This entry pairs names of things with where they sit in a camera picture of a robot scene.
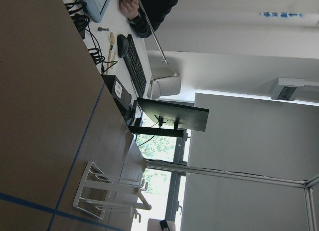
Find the white metal frame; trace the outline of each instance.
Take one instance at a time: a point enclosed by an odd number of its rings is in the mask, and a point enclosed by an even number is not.
[[[262,176],[262,175],[252,175],[252,174],[246,174],[246,173],[240,173],[240,172],[230,172],[230,171],[221,171],[221,170],[214,170],[214,169],[189,167],[184,165],[171,164],[167,162],[152,161],[152,160],[146,160],[146,168],[152,168],[152,169],[158,169],[158,170],[164,170],[164,171],[194,173],[194,174],[209,175],[209,176],[223,177],[223,178],[229,178],[229,179],[246,180],[246,181],[252,181],[252,182],[289,186],[293,188],[304,189],[309,231],[318,231],[317,223],[316,223],[315,207],[314,207],[313,186],[319,183],[319,175],[316,175],[307,181],[296,181],[296,180],[272,178],[272,177]]]
[[[96,180],[89,180],[89,175],[93,175]],[[137,212],[137,209],[150,210],[152,208],[141,193],[141,191],[147,190],[148,187],[148,183],[145,183],[145,181],[141,180],[141,178],[142,174],[139,174],[136,179],[109,176],[104,174],[95,163],[88,162],[80,181],[78,190],[76,192],[73,207],[80,209],[99,219],[104,218],[106,211],[128,213],[131,217],[134,217],[136,219],[137,217],[139,217],[140,222],[141,215]],[[82,193],[84,188],[106,191],[105,200],[101,201],[83,197]],[[142,203],[111,199],[111,192],[136,195],[138,198],[140,198]],[[94,208],[100,211],[100,215],[96,215],[89,210],[80,207],[80,201],[85,201],[86,203],[93,204]]]

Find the computer mouse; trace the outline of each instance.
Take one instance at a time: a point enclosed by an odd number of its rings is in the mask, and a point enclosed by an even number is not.
[[[126,55],[126,52],[128,51],[129,41],[124,35],[119,34],[117,37],[117,43],[118,43],[118,56],[119,58],[122,58]]]

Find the black keyboard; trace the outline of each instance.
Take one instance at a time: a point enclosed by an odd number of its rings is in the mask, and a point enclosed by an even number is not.
[[[131,34],[128,34],[128,41],[129,48],[126,55],[124,56],[124,61],[126,67],[129,70],[133,84],[136,88],[136,91],[138,92],[139,97],[143,98],[146,87],[144,71]]]

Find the white label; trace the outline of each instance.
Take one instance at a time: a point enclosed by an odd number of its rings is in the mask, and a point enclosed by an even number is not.
[[[121,95],[122,95],[122,86],[117,82],[115,81],[115,93],[118,95],[119,98],[121,98]]]

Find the person's hand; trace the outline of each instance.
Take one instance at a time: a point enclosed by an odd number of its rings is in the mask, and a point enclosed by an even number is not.
[[[139,0],[122,0],[120,2],[120,11],[128,19],[133,20],[139,15]]]

